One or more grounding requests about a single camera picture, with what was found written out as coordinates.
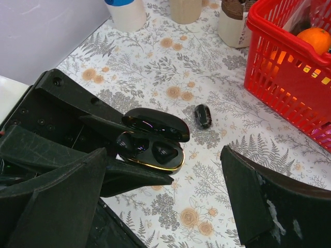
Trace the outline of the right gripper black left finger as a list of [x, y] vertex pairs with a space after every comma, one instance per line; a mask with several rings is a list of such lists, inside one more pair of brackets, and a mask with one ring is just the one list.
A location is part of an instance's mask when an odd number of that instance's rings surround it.
[[100, 188], [71, 164], [1, 190], [1, 247], [85, 247]]

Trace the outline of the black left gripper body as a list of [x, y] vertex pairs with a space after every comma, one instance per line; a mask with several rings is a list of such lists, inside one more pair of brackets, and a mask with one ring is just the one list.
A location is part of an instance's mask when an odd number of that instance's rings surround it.
[[122, 114], [91, 94], [60, 70], [44, 72], [31, 86], [12, 115], [1, 124], [4, 132], [21, 126], [48, 140], [82, 152], [104, 147], [116, 158], [120, 133], [100, 134], [79, 120], [95, 115], [121, 125]]

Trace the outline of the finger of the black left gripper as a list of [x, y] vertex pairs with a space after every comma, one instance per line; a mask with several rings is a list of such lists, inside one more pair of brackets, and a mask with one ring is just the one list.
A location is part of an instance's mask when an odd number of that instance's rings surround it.
[[84, 180], [100, 173], [97, 183], [101, 197], [112, 197], [146, 186], [170, 185], [167, 174], [124, 162], [107, 155], [104, 147], [82, 152], [58, 144], [21, 126], [11, 126], [1, 135], [1, 158], [39, 175], [71, 164], [89, 167]]
[[123, 133], [125, 131], [133, 131], [129, 127], [125, 127], [95, 115], [80, 116], [79, 120], [100, 134], [116, 134]]

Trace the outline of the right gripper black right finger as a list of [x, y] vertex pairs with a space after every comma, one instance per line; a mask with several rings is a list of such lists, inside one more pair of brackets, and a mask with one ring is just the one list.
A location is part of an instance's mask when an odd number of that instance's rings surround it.
[[224, 146], [221, 164], [245, 247], [330, 247], [330, 191], [294, 180]]

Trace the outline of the glossy black gold-trimmed case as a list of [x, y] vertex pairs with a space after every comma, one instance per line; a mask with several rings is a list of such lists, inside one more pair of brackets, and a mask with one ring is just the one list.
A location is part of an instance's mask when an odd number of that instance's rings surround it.
[[181, 143], [190, 140], [187, 124], [180, 118], [150, 108], [134, 108], [122, 117], [127, 128], [116, 139], [117, 154], [167, 174], [176, 174], [184, 165]]

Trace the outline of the black taped earbud charging case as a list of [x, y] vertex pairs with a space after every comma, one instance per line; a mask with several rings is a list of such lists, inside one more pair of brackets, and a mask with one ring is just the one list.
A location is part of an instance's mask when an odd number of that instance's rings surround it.
[[210, 109], [205, 104], [199, 104], [194, 108], [196, 123], [200, 129], [208, 129], [212, 126]]

